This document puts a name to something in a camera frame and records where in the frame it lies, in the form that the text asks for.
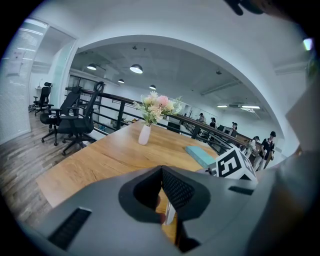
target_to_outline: person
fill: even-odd
[[[264,160],[267,160],[269,157],[269,154],[271,154],[271,159],[274,158],[273,156],[273,150],[275,149],[275,144],[273,142],[273,139],[276,137],[276,133],[272,131],[270,133],[270,138],[264,139],[261,143],[261,147],[259,150],[259,154],[256,156],[254,162],[253,162],[253,170],[256,172],[259,168],[259,170],[262,170],[264,168]]]
[[[213,128],[216,128],[216,119],[214,117],[211,117],[210,126],[213,127]]]
[[[199,121],[200,123],[205,123],[205,122],[206,122],[206,118],[205,118],[205,116],[204,116],[203,113],[200,113],[200,117],[199,117],[198,121]]]
[[[259,140],[260,140],[259,136],[254,136],[253,139],[248,143],[247,150],[246,150],[246,153],[245,153],[245,156],[247,158],[250,157],[252,151],[256,150],[256,142],[259,141]]]
[[[232,122],[232,130],[236,131],[238,129],[238,124],[236,122]]]

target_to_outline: white ceiling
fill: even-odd
[[[99,67],[88,69],[90,63],[106,71]],[[133,64],[142,66],[142,75],[130,70]],[[200,95],[222,86],[205,94],[213,106],[260,105],[262,109],[258,112],[265,112],[258,98],[229,72],[206,58],[171,46],[141,42],[105,45],[76,54],[71,68],[108,78],[114,83],[124,79],[126,85],[143,89],[151,84],[158,88],[179,86]]]
[[[49,48],[56,53],[65,44],[71,42],[71,40],[74,40],[71,36],[53,27],[49,27],[41,41],[40,47]]]

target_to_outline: desk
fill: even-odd
[[[36,182],[52,207],[57,206],[85,186],[102,179],[126,174],[158,165],[176,166],[197,171],[202,167],[186,151],[186,146],[198,146],[217,158],[209,145],[176,132],[153,125],[147,145],[138,143],[142,122],[122,128],[81,149],[40,175]],[[168,198],[160,191],[160,205],[156,211],[165,213]],[[174,241],[176,218],[170,225],[162,225],[166,235]]]

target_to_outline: teal notebook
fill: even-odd
[[[187,146],[185,151],[192,156],[203,168],[208,168],[209,165],[216,162],[216,160],[198,146]]]

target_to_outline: chair base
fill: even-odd
[[[47,138],[47,137],[51,136],[52,134],[54,134],[54,144],[53,145],[57,146],[58,145],[58,143],[57,143],[57,133],[58,133],[57,132],[57,127],[54,125],[53,126],[53,130],[49,131],[49,133],[47,135],[45,135],[45,136],[43,136],[41,138],[41,142],[44,143],[45,142],[45,138]]]
[[[68,138],[64,138],[62,140],[62,143],[66,143],[66,141],[71,141],[62,151],[62,155],[66,156],[66,151],[71,148],[74,144],[79,144],[79,146],[83,149],[86,147],[86,145],[83,142],[95,142],[96,140],[94,138],[90,138],[89,136],[85,135],[85,134],[79,134],[76,135],[75,137],[68,137]]]

